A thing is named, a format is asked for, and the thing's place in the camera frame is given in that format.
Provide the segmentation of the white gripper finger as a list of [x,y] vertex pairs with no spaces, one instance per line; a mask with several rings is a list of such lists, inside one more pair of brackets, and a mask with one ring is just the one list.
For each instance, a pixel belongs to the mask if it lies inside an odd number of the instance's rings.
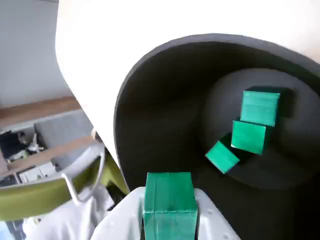
[[92,240],[139,240],[142,235],[145,188],[120,201],[95,228]]
[[198,206],[196,234],[198,240],[240,239],[220,210],[203,190],[195,188],[194,195]]

